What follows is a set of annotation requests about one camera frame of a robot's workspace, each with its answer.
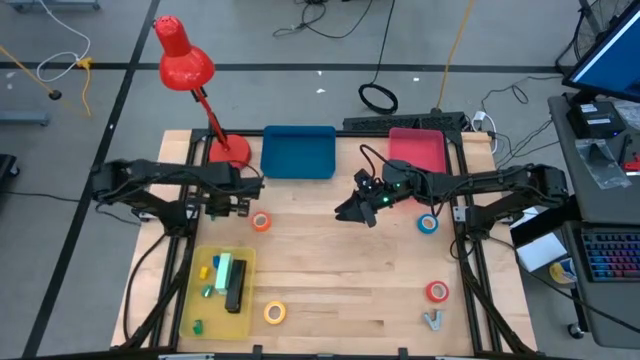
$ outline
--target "wooden table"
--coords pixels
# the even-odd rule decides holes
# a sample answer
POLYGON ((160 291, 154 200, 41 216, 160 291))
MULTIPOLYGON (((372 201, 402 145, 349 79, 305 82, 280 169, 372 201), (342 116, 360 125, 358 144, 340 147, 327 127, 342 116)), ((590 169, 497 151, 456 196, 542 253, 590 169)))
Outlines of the wooden table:
MULTIPOLYGON (((184 163, 189 137, 190 131, 165 132, 158 160, 184 163)), ((253 151, 251 164, 259 168, 262 138, 247 139, 253 151)), ((463 141, 469 172, 495 168, 486 134, 465 133, 463 141)), ((260 199, 251 202, 252 212, 264 210, 272 216, 273 225, 266 233, 254 232, 247 218, 235 214, 215 221, 208 216, 200 218, 196 246, 249 246, 256 250, 253 321, 245 341, 181 338, 180 351, 246 353, 254 344, 261 344, 265 353, 397 354, 398 347, 407 347, 411 355, 473 353, 460 269, 449 255, 454 235, 448 204, 439 217, 438 231, 429 236, 416 227, 417 218, 428 208, 413 200, 381 210, 372 229, 334 219, 333 209, 354 189, 354 173, 367 168, 358 150, 362 143, 381 154, 388 153, 387 139, 338 138, 332 179, 266 179, 260 199), (449 286, 451 294, 444 303, 425 299, 425 285, 434 280, 449 286), (262 318, 264 306, 272 300, 287 307, 286 319, 277 326, 262 318), (435 309, 443 310, 437 332, 423 318, 424 312, 435 309)), ((455 159, 453 146, 449 151, 455 159)), ((457 163, 452 163, 457 173, 457 163)), ((172 200, 177 198, 179 187, 154 185, 151 191, 172 200)), ((499 196, 484 194, 475 200, 486 204, 499 196)), ((157 221, 142 225, 132 266, 161 234, 157 221)), ((496 225, 492 235, 510 241, 504 225, 496 225)), ((168 242, 146 259, 134 280, 130 332, 157 301, 168 242)), ((513 252, 494 242, 483 245, 494 303, 524 343, 535 349, 513 252)), ((173 308, 172 303, 165 313, 161 344, 167 343, 173 308)), ((490 349, 486 317, 477 301, 476 308, 483 348, 490 349)), ((121 309, 112 343, 123 341, 121 309)))

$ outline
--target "blue tray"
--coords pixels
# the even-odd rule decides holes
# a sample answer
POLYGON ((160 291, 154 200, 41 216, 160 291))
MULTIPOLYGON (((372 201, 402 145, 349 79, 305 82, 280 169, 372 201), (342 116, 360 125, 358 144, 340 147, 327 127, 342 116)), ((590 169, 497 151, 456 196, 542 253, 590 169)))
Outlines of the blue tray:
POLYGON ((267 126, 260 168, 278 179, 329 179, 336 170, 332 126, 267 126))

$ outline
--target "red desk lamp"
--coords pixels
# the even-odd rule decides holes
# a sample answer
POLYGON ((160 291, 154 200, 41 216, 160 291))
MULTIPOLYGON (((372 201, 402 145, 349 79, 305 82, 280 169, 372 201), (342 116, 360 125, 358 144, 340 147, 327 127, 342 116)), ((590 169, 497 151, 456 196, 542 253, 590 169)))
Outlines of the red desk lamp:
POLYGON ((177 17, 159 17, 155 29, 164 48, 160 60, 162 83, 171 90, 191 91, 196 102, 204 107, 209 123, 216 133, 216 139, 209 151, 209 161, 230 161, 237 168, 244 167, 251 158, 249 143, 242 136, 224 133, 202 88, 213 78, 213 62, 202 50, 189 43, 184 26, 177 17))

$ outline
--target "blue tape roll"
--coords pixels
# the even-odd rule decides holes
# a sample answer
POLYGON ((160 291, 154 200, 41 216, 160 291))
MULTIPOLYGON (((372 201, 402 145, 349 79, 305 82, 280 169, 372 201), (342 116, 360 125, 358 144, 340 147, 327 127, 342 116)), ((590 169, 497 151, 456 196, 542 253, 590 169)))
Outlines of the blue tape roll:
POLYGON ((438 230, 438 219, 431 214, 424 214, 418 219, 418 229, 424 234, 433 234, 438 230))

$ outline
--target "computer monitor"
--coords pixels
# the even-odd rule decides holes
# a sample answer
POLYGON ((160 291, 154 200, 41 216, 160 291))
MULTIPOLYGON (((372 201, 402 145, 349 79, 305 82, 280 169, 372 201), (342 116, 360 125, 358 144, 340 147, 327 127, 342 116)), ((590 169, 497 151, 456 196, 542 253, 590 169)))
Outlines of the computer monitor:
POLYGON ((562 83, 583 90, 581 99, 602 94, 640 102, 640 0, 598 36, 562 83))

